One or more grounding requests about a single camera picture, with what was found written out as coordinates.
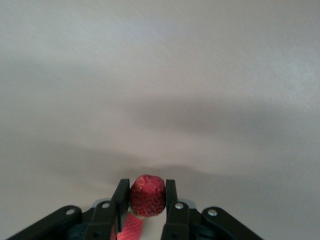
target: red textured object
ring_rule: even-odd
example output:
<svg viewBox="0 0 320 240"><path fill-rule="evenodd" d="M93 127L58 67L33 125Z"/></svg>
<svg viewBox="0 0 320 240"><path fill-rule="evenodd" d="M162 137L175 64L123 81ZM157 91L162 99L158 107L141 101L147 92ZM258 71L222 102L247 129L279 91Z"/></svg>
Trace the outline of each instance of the red textured object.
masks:
<svg viewBox="0 0 320 240"><path fill-rule="evenodd" d="M130 189L130 207L143 218L157 216L166 206L165 181L152 175L139 176Z"/></svg>
<svg viewBox="0 0 320 240"><path fill-rule="evenodd" d="M117 240L139 240L142 234L144 220L128 212L122 232L117 234Z"/></svg>

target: gray surface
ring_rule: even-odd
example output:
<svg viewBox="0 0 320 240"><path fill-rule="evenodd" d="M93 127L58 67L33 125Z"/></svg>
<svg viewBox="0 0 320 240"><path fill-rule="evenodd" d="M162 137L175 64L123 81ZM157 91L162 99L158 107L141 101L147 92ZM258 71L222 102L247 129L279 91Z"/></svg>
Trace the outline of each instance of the gray surface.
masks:
<svg viewBox="0 0 320 240"><path fill-rule="evenodd" d="M319 13L318 0L1 1L0 238L146 173L266 240L318 240Z"/></svg>

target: red fruit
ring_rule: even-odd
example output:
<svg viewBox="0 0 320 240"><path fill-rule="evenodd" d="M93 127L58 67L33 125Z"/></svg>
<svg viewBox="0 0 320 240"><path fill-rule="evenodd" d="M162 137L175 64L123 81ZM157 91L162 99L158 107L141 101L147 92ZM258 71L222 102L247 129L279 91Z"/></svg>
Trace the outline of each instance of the red fruit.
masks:
<svg viewBox="0 0 320 240"><path fill-rule="evenodd" d="M143 218L157 216L165 206L165 181L158 176L139 176L130 189L130 207L134 214Z"/></svg>
<svg viewBox="0 0 320 240"><path fill-rule="evenodd" d="M122 232L117 234L117 240L138 240L141 237L144 220L128 212Z"/></svg>

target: silver screw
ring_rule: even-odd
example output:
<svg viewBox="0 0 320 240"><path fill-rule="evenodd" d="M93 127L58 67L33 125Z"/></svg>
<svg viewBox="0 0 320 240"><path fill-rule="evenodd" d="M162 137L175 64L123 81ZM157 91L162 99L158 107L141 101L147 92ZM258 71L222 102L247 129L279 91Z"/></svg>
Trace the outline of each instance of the silver screw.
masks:
<svg viewBox="0 0 320 240"><path fill-rule="evenodd" d="M209 214L210 216L212 216L212 217L215 217L215 216L217 216L217 215L218 215L217 211L216 211L216 210L214 210L214 209L210 209L210 210L208 210L208 214Z"/></svg>
<svg viewBox="0 0 320 240"><path fill-rule="evenodd" d="M67 210L65 212L66 215L71 215L71 214L74 214L74 213L75 213L75 210L73 208L71 208L71 209L69 209L69 210Z"/></svg>
<svg viewBox="0 0 320 240"><path fill-rule="evenodd" d="M181 202L176 203L174 206L176 209L183 209L184 208L184 205Z"/></svg>
<svg viewBox="0 0 320 240"><path fill-rule="evenodd" d="M109 206L110 206L110 204L106 202L106 203L102 204L101 207L102 207L103 209L107 209Z"/></svg>

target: plain gray background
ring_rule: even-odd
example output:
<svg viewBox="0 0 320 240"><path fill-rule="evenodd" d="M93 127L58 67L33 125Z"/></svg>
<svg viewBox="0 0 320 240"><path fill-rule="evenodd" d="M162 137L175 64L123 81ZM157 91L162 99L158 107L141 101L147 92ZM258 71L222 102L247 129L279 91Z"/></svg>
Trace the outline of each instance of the plain gray background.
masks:
<svg viewBox="0 0 320 240"><path fill-rule="evenodd" d="M0 238L151 174L318 240L319 91L318 0L2 0Z"/></svg>

